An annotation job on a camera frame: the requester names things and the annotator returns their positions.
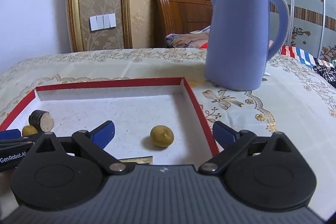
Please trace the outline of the patterned pillow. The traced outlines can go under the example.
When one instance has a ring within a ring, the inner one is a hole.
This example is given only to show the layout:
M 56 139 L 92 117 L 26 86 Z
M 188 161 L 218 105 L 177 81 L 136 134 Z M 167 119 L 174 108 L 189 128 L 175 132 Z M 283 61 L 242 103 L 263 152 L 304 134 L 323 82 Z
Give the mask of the patterned pillow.
M 188 34 L 169 34 L 165 37 L 168 48 L 197 48 L 207 49 L 210 27 L 202 30 L 192 31 Z

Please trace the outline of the blue electric kettle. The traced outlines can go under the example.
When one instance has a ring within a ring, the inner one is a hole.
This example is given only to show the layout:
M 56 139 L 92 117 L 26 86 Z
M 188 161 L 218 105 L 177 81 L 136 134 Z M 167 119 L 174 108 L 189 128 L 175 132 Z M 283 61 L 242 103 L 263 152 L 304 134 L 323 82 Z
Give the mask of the blue electric kettle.
M 288 35 L 286 0 L 211 0 L 211 4 L 205 78 L 229 90 L 259 88 L 266 63 Z

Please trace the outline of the floral cream tablecloth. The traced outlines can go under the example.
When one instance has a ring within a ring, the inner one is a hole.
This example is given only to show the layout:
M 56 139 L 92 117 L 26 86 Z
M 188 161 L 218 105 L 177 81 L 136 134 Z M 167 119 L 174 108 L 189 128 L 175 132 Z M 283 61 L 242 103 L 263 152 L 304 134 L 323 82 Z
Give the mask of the floral cream tablecloth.
M 205 80 L 206 51 L 105 50 L 21 61 L 1 73 L 1 117 L 41 85 L 154 77 L 184 77 L 209 124 L 222 121 L 258 135 L 282 131 L 317 177 L 310 207 L 327 219 L 335 212 L 335 88 L 297 60 L 276 55 L 252 92 L 224 90 Z

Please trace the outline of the wooden bed headboard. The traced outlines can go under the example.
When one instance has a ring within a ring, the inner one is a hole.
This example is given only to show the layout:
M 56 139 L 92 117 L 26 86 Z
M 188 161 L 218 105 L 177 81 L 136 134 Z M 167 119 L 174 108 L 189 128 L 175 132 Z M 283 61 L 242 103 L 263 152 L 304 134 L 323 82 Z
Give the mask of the wooden bed headboard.
M 152 4 L 154 48 L 166 48 L 169 34 L 187 34 L 211 23 L 210 0 L 152 0 Z

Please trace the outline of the red shallow cardboard box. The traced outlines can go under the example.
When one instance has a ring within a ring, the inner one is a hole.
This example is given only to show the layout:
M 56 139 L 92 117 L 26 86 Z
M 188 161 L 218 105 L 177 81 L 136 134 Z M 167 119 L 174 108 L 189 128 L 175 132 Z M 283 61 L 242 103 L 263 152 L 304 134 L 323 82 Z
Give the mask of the red shallow cardboard box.
M 199 166 L 219 152 L 202 108 L 182 77 L 39 86 L 15 102 L 1 129 L 22 129 L 34 110 L 51 114 L 56 136 L 112 121 L 115 136 L 105 150 L 118 159 L 152 156 L 157 165 Z M 173 131 L 169 147 L 152 144 L 150 132 L 157 125 Z

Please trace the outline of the colourful striped bedding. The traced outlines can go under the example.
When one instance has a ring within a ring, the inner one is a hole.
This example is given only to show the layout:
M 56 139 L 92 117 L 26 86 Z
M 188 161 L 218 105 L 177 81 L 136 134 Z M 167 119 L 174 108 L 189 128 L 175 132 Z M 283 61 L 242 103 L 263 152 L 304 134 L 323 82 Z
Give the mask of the colourful striped bedding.
M 335 66 L 328 61 L 318 59 L 301 48 L 283 45 L 278 51 L 280 55 L 289 56 L 324 78 L 329 84 L 335 88 Z

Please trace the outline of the white wall switch panel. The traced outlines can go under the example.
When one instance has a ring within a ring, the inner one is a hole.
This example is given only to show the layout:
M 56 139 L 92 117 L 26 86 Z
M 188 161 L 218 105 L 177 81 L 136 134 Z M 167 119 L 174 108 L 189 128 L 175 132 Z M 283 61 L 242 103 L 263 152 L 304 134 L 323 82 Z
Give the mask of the white wall switch panel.
M 116 14 L 95 15 L 89 18 L 89 25 L 91 31 L 99 31 L 117 26 Z

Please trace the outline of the yellow-green small fruit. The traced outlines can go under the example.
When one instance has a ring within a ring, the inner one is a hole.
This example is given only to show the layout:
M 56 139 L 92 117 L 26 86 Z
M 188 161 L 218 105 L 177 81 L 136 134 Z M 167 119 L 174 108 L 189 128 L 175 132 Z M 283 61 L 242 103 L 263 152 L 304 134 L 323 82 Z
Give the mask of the yellow-green small fruit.
M 151 129 L 150 140 L 157 147 L 169 147 L 174 141 L 173 131 L 164 125 L 157 125 Z
M 32 125 L 26 125 L 22 128 L 22 136 L 30 136 L 37 133 L 37 129 Z

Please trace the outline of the dark sugarcane piece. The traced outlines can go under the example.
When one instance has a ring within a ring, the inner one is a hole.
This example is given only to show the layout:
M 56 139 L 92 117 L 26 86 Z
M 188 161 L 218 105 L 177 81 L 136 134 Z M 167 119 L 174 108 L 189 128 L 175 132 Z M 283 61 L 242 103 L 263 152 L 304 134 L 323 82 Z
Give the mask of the dark sugarcane piece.
M 127 163 L 133 162 L 136 164 L 153 164 L 153 157 L 152 156 L 144 156 L 144 157 L 133 157 L 133 158 L 126 158 L 126 159 L 119 159 L 120 162 Z
M 29 125 L 34 126 L 38 132 L 50 132 L 54 124 L 54 119 L 47 111 L 34 110 L 29 115 Z

